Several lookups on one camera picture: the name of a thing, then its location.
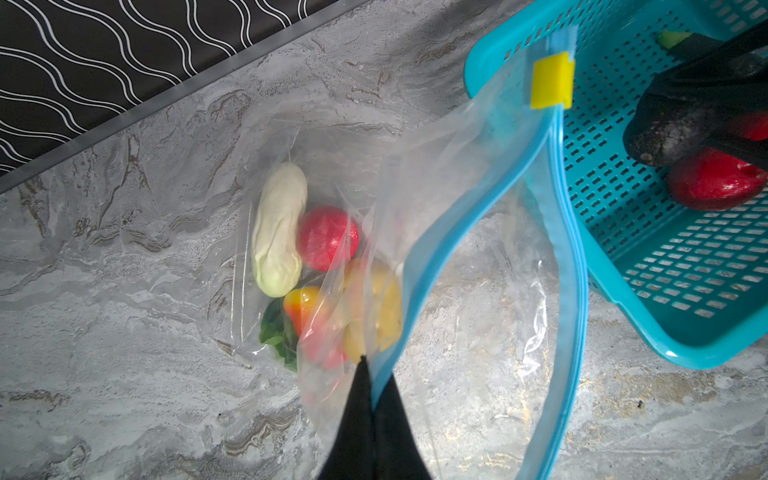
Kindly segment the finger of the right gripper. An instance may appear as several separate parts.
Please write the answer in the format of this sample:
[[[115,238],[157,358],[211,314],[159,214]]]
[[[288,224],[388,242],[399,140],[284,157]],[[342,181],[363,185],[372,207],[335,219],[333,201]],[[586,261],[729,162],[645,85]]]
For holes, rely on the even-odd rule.
[[[762,170],[768,169],[768,140],[750,140],[719,130],[704,140],[704,145],[736,157]]]
[[[649,91],[688,101],[706,101],[745,111],[767,110],[765,21],[743,31],[714,51],[682,61],[657,74]]]

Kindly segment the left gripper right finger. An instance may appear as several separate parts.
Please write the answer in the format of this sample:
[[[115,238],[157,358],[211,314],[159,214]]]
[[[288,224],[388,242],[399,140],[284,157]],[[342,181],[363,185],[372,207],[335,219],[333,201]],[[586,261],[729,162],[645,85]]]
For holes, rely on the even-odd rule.
[[[373,411],[373,427],[375,479],[431,479],[413,438],[394,376]]]

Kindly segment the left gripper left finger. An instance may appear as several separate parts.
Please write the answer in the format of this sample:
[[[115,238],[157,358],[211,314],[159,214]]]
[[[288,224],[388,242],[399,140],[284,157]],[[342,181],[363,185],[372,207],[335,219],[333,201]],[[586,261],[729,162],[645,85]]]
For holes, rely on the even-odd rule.
[[[362,356],[329,456],[318,476],[326,479],[374,479],[375,433],[371,379]]]

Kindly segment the yellow toy potato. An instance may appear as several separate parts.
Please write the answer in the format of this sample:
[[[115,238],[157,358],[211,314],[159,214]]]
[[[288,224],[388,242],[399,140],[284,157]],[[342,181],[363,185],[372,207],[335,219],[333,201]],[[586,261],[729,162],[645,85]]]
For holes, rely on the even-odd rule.
[[[367,355],[366,335],[373,333],[375,351],[392,347],[402,335],[402,294],[397,275],[374,259],[351,260],[342,283],[339,313],[345,324],[342,348],[358,364]]]

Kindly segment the teal plastic basket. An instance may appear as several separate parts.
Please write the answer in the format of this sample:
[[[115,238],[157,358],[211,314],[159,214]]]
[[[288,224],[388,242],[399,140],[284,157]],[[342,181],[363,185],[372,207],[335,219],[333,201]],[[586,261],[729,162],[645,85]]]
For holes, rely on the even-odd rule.
[[[763,1],[536,1],[482,37],[464,67],[475,95],[511,55],[577,28],[564,169],[590,282],[652,350],[688,369],[718,367],[767,332],[767,196],[724,212],[685,208],[622,135],[652,77],[674,63],[658,33],[727,40],[766,17]]]

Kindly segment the orange red toy pepper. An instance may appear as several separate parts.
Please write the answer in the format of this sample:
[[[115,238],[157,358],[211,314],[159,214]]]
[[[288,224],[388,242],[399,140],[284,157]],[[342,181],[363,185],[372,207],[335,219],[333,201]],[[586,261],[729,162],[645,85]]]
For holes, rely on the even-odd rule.
[[[317,286],[290,291],[283,309],[298,336],[297,352],[309,363],[330,370],[347,360],[341,347],[340,330],[330,318],[330,306]]]

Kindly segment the clear zip top bag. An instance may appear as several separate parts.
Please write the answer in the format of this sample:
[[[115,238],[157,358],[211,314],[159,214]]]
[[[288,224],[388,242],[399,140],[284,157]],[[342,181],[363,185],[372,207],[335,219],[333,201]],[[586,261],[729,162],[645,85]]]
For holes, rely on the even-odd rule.
[[[511,55],[467,103],[397,140],[275,119],[246,165],[235,254],[230,353],[255,365],[270,299],[249,250],[262,189],[280,164],[305,174],[303,217],[345,210],[360,243],[397,275],[401,338],[375,351],[366,335],[371,400],[394,376],[428,471],[492,479],[483,457],[508,457],[513,479],[549,476],[575,399],[588,313],[584,249],[567,198],[564,120],[573,99],[578,31],[568,27]],[[340,330],[348,263],[303,262],[295,289],[317,286]],[[297,352],[299,398],[332,445],[357,365],[326,370]]]

